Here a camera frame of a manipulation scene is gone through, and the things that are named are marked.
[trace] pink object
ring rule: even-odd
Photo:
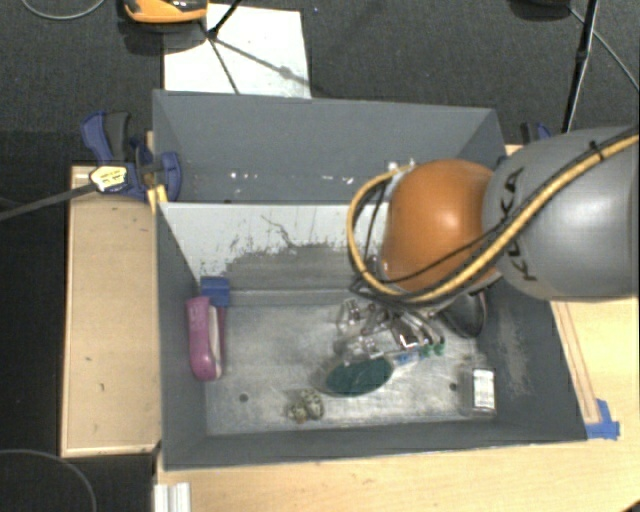
[[[186,306],[191,370],[199,380],[218,379],[222,375],[220,345],[224,314],[209,305],[208,297],[189,299]]]

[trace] yellow cable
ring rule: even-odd
[[[467,268],[465,268],[458,275],[452,277],[447,280],[442,285],[438,286],[434,290],[430,292],[424,293],[423,295],[419,295],[416,297],[412,297],[407,299],[409,302],[423,302],[423,301],[433,301],[437,300],[439,297],[446,295],[447,293],[455,290],[458,286],[464,284],[471,278],[473,278],[477,273],[482,270],[482,267],[491,261],[495,256],[497,256],[502,249],[504,249],[511,241],[518,235],[518,233],[525,227],[527,222],[531,220],[531,218],[538,213],[538,211],[549,201],[555,194],[557,194],[560,190],[562,190],[565,186],[571,183],[574,179],[584,174],[586,171],[600,163],[602,160],[612,157],[613,155],[624,151],[629,146],[638,142],[638,135],[632,135],[623,140],[620,140],[616,143],[603,148],[599,153],[591,155],[587,157],[582,162],[574,165],[573,167],[567,169],[562,175],[558,176],[555,180],[553,180],[547,187],[545,187],[540,194],[538,194],[532,201],[529,203],[513,220],[512,224],[498,237],[493,243],[487,247]],[[353,261],[356,265],[358,271],[362,274],[364,279],[369,283],[373,288],[378,290],[379,292],[385,293],[387,295],[401,295],[403,292],[396,290],[394,288],[390,288],[380,282],[374,275],[372,275],[362,261],[358,248],[355,242],[355,236],[353,233],[353,217],[355,213],[356,206],[362,200],[364,195],[379,184],[382,181],[388,180],[394,175],[398,174],[402,170],[406,170],[406,168],[396,169],[393,171],[389,171],[385,174],[381,174],[376,178],[365,183],[365,185],[358,190],[356,195],[353,197],[351,204],[349,206],[349,211],[347,212],[347,245],[349,252],[353,258]]]

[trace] clear plastic object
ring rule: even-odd
[[[458,408],[472,418],[493,418],[497,414],[495,370],[483,363],[468,362],[458,369]]]

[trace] orange object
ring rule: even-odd
[[[140,23],[184,23],[207,15],[207,0],[125,0],[127,14]]]
[[[492,174],[483,165],[450,159],[419,165],[403,177],[389,203],[382,242],[386,277],[395,280],[411,275],[480,237],[482,201]],[[409,292],[432,286],[476,248],[397,286]]]

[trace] wooden table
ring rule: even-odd
[[[74,185],[86,173],[74,169]],[[147,206],[97,194],[72,202],[63,456],[148,452],[160,439],[153,247]],[[621,423],[617,441],[160,468],[158,481],[189,482],[194,512],[623,510],[640,499],[638,302],[555,305],[554,313],[583,414],[597,414],[594,393],[607,400]]]

